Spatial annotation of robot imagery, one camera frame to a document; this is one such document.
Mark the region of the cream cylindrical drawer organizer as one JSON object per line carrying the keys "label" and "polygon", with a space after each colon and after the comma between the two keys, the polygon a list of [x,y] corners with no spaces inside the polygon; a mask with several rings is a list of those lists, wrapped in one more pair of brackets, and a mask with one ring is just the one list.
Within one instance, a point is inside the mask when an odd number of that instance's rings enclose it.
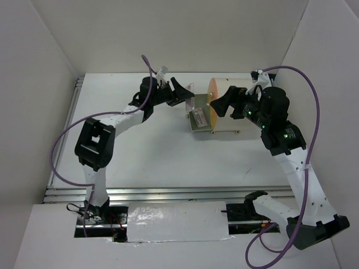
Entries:
{"label": "cream cylindrical drawer organizer", "polygon": [[208,86],[209,119],[213,132],[253,131],[251,120],[255,114],[255,98],[246,96],[253,85],[250,73],[239,78],[214,77]]}

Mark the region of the orange drawer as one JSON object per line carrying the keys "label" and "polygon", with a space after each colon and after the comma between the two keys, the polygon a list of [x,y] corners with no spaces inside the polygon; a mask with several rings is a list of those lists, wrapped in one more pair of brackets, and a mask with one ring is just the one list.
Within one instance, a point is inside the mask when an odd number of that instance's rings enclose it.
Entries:
{"label": "orange drawer", "polygon": [[215,92],[208,92],[207,94],[207,107],[209,108],[209,119],[211,127],[214,128],[217,122],[217,113],[214,108],[211,106],[211,102],[217,99],[217,94]]}
{"label": "orange drawer", "polygon": [[217,79],[216,78],[212,78],[209,82],[209,86],[208,86],[208,94],[211,96],[217,95],[218,94],[218,86],[217,86]]}

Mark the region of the clear false lashes box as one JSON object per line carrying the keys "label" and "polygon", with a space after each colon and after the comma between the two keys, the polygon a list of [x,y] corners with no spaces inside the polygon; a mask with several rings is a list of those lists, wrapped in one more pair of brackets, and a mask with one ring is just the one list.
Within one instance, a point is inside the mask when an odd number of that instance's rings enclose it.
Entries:
{"label": "clear false lashes box", "polygon": [[190,112],[191,124],[194,130],[210,129],[210,121],[203,108],[196,108]]}

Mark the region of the orange top drawer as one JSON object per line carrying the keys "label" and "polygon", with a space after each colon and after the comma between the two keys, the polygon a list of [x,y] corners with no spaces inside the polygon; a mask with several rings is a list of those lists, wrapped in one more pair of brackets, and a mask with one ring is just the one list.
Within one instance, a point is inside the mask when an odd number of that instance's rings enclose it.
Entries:
{"label": "orange top drawer", "polygon": [[217,86],[217,79],[216,78],[212,78],[209,82],[209,86],[208,86],[208,94],[211,96],[217,95],[218,94],[218,86]]}

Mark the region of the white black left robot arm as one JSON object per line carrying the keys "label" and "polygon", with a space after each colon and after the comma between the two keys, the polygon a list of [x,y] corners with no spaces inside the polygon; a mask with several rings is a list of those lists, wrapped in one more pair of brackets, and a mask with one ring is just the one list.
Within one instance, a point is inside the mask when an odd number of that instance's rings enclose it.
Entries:
{"label": "white black left robot arm", "polygon": [[123,114],[85,121],[75,146],[75,155],[79,158],[88,185],[84,201],[88,218],[102,224],[110,217],[106,167],[113,156],[115,139],[129,128],[145,122],[155,106],[163,103],[175,106],[194,96],[173,77],[167,82],[145,77],[139,92],[124,108]]}

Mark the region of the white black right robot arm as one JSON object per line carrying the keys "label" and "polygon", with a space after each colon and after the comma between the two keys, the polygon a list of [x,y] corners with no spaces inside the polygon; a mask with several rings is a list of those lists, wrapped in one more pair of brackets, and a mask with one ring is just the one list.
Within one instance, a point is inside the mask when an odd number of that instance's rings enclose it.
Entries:
{"label": "white black right robot arm", "polygon": [[219,117],[232,107],[231,118],[246,118],[261,129],[261,140],[282,167],[298,206],[305,206],[300,218],[298,211],[256,191],[246,196],[244,213],[249,219],[262,215],[276,222],[288,236],[296,236],[293,245],[299,250],[349,228],[348,218],[331,206],[313,168],[306,163],[309,151],[300,129],[287,119],[289,98],[283,89],[267,87],[258,94],[246,94],[245,88],[231,86],[210,106]]}

